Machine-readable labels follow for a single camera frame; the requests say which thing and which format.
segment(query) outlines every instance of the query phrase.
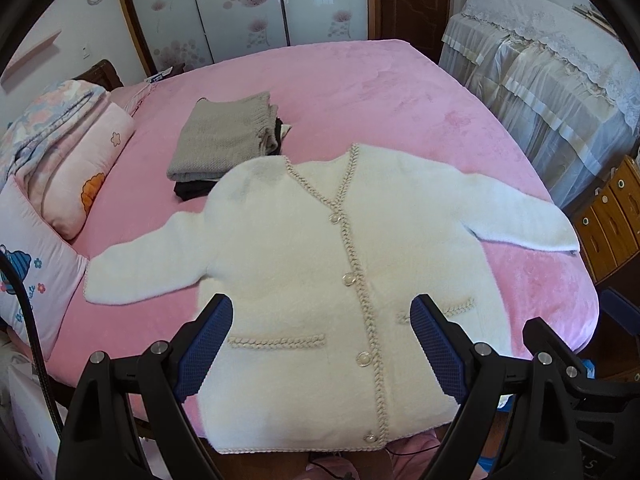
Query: fuzzy white sweater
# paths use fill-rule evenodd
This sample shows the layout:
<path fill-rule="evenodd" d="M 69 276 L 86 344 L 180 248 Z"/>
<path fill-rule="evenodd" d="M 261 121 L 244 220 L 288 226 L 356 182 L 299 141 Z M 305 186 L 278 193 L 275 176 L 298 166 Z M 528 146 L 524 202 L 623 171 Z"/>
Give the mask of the fuzzy white sweater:
<path fill-rule="evenodd" d="M 213 294 L 231 298 L 229 338 L 198 394 L 219 452 L 379 449 L 457 410 L 408 322 L 416 295 L 511 353 L 479 238 L 578 250 L 552 203 L 447 164 L 363 145 L 298 166 L 256 158 L 202 213 L 94 258 L 85 296 L 125 304 L 201 280 L 194 317 Z"/>

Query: orange flower print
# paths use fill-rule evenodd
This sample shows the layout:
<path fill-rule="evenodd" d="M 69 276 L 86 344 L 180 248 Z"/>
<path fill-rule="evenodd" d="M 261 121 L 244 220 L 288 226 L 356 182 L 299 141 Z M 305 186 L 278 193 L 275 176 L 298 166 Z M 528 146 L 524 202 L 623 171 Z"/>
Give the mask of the orange flower print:
<path fill-rule="evenodd" d="M 91 206 L 94 204 L 95 197 L 98 195 L 98 191 L 100 191 L 100 188 L 104 183 L 104 179 L 104 173 L 98 173 L 87 180 L 84 183 L 84 186 L 82 186 L 80 200 L 84 206 L 85 214 L 89 214 L 89 209 L 91 209 Z"/>

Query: white lace tablecloth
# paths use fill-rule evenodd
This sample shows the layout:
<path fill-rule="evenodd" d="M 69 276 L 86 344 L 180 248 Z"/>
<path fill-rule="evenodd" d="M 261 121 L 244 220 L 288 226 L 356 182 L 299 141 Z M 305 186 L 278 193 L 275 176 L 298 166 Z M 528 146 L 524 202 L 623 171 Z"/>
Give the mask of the white lace tablecloth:
<path fill-rule="evenodd" d="M 540 42 L 607 92 L 632 129 L 640 118 L 640 72 L 624 45 L 548 0 L 467 0 L 462 14 Z"/>
<path fill-rule="evenodd" d="M 461 14 L 442 41 L 440 67 L 491 110 L 559 207 L 607 178 L 636 142 L 607 92 L 543 43 Z"/>

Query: pink pillow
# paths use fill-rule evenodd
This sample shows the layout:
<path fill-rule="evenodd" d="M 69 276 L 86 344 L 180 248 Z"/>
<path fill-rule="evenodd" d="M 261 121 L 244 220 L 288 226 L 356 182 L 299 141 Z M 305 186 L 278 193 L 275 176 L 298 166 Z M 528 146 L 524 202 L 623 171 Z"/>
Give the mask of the pink pillow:
<path fill-rule="evenodd" d="M 48 359 L 87 260 L 38 216 L 13 176 L 0 192 L 0 251 L 27 291 L 42 353 Z M 15 291 L 4 273 L 0 278 L 0 317 L 28 344 Z"/>
<path fill-rule="evenodd" d="M 149 95 L 149 92 L 151 92 L 151 85 L 144 81 L 137 85 L 121 86 L 111 91 L 111 102 L 116 103 L 127 114 L 132 116 L 142 104 L 144 98 Z"/>
<path fill-rule="evenodd" d="M 133 128 L 133 119 L 110 103 L 54 172 L 42 199 L 42 217 L 65 240 L 82 229 Z"/>

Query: wooden headboard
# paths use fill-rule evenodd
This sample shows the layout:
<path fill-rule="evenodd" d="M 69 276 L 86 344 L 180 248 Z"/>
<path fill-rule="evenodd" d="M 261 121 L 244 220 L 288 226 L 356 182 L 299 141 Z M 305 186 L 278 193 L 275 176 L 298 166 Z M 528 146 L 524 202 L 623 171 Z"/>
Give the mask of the wooden headboard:
<path fill-rule="evenodd" d="M 111 62 L 106 59 L 99 61 L 75 79 L 82 79 L 83 81 L 100 85 L 109 92 L 114 88 L 124 86 L 116 73 L 116 69 L 113 67 Z"/>

